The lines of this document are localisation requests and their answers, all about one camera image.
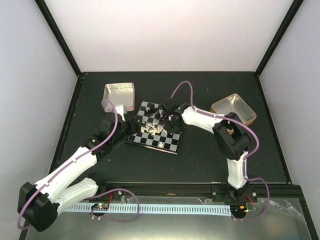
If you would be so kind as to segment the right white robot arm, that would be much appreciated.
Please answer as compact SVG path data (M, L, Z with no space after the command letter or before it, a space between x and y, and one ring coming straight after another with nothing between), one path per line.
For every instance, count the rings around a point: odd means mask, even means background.
M247 158L249 156L249 128L239 116L204 111L189 104L163 103L164 126L169 134L183 131L186 126L195 126L214 135L219 151L227 160L226 194L233 202L240 201L249 186Z

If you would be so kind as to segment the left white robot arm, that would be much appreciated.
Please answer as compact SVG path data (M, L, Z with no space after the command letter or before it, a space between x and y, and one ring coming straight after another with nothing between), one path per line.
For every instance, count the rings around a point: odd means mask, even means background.
M38 232L48 229L67 208L82 200L101 200L122 189L107 190L107 182L91 173L74 183L82 173L108 155L117 142L140 131L141 121L136 116L125 119L116 114L103 119L98 128L60 167L36 183L26 182L19 189L17 228L30 227Z

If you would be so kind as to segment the pile of white chess pieces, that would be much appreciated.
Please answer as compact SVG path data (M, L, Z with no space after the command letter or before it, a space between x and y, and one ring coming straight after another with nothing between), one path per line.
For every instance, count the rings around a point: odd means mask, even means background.
M161 133L167 134L167 131L162 125L154 124L154 123L145 123L145 125L140 127L140 132L151 134L153 137L156 134L161 134Z

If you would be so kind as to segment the pile of black chess pieces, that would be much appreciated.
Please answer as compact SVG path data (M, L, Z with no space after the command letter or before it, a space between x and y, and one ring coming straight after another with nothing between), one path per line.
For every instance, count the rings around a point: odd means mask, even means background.
M154 118L156 120L159 120L160 122L161 121L164 121L165 118L166 118L166 113L164 112L163 108L161 105L159 105L158 107L155 107L154 104L152 104L149 109L146 109L144 111L144 114L147 116L147 117L150 117L151 115L154 114Z

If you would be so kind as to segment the small circuit board left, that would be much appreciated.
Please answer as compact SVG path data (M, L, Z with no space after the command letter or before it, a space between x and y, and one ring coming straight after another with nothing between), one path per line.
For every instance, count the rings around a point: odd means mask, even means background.
M108 209L109 209L108 203L95 203L91 207L91 210L93 211L107 211Z

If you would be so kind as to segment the small circuit board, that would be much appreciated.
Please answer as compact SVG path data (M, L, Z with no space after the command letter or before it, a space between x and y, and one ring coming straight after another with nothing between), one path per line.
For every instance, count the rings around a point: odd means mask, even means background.
M230 207L230 211L232 213L248 213L255 211L257 209L256 206L247 206L247 205L235 205Z
M91 207L91 210L93 211L107 211L108 209L109 209L108 203L95 203Z

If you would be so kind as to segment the small circuit board right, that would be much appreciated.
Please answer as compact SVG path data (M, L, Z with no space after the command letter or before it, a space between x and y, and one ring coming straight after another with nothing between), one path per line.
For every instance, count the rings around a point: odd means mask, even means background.
M257 209L256 206L247 206L247 205L235 205L230 207L230 211L232 213L248 213L255 211Z

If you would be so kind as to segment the black and silver chessboard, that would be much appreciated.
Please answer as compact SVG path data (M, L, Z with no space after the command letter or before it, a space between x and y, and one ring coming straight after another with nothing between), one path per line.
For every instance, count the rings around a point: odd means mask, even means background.
M145 115L145 110L148 110L151 105L155 105L155 107L160 106L160 104L144 100L140 102L136 114L136 116L140 117L140 127L144 126L146 123L161 125L165 127L165 120L159 121L155 119L154 114L152 114L151 116ZM165 134L163 132L161 134L156 134L155 136L152 136L147 132L142 133L141 131L138 131L135 134L129 135L127 137L126 142L128 144L177 155L179 152L181 138L181 132L180 134ZM163 147L159 147L159 142L162 142L164 144Z

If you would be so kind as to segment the pink square tin box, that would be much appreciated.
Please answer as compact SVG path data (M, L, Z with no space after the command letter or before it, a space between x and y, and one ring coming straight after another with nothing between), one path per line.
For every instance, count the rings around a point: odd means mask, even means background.
M108 83L104 87L102 108L106 113L112 112L109 100L114 106L124 105L128 112L135 109L135 86L133 82Z

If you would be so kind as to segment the gold rectangular tin lid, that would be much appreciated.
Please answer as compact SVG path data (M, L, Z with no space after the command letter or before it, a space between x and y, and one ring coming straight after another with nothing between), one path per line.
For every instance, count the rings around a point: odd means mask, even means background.
M213 103L210 107L210 112L220 115L227 115L233 112L238 115L246 126L252 124L257 118L257 114L237 93Z

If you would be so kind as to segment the black mounting rail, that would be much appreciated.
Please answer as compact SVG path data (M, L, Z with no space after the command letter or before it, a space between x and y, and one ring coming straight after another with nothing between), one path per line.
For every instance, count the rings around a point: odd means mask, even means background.
M299 185L285 183L268 183L261 181L247 183L242 190L234 190L226 183L211 184L175 184L175 183L105 183L98 188L95 194L97 198L107 191L115 189L113 199L119 199L121 195L129 196L125 192L129 190L139 197L201 197L211 198L214 202L242 203L249 199L257 201L257 198L297 198L304 200L303 191Z

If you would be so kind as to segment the black frame post left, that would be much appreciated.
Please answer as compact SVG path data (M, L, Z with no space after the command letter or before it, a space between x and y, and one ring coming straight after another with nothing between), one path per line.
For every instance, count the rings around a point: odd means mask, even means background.
M79 77L82 74L82 71L80 70L63 34L61 33L49 7L46 4L45 0L35 0L34 1L40 10L42 16L44 17L47 25L49 26L51 32L53 33L56 41L58 42L61 50L63 51L67 61L69 62L72 70L74 71L75 75Z

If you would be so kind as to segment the black frame post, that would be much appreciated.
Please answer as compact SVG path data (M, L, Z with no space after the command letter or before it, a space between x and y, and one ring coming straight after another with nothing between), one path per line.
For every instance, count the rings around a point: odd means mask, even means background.
M63 51L67 61L69 62L72 70L74 71L75 75L79 77L82 74L82 71L80 70L63 34L61 33L49 7L46 4L45 0L35 0L34 1L40 10L42 16L44 17L47 25L49 26L51 32L53 33L56 41L58 42L61 50Z
M281 24L279 25L275 35L273 36L266 52L264 53L257 69L255 70L255 75L260 77L263 73L265 67L267 66L269 60L271 59L273 53L277 49L279 43L281 42L283 36L288 30L290 24L294 20L296 14L298 13L300 7L302 6L304 0L293 0L288 11L286 12Z

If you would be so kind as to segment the black frame post right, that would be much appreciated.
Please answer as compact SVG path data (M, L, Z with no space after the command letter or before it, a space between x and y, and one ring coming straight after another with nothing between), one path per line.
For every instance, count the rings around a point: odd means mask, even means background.
M277 49L279 43L281 42L283 36L288 30L290 24L294 20L296 14L298 13L300 7L302 6L304 0L293 0L288 11L286 12L281 24L279 25L275 35L273 36L266 52L264 53L257 69L255 70L255 75L260 77L263 73L265 67L267 66L269 60L271 59L273 53Z

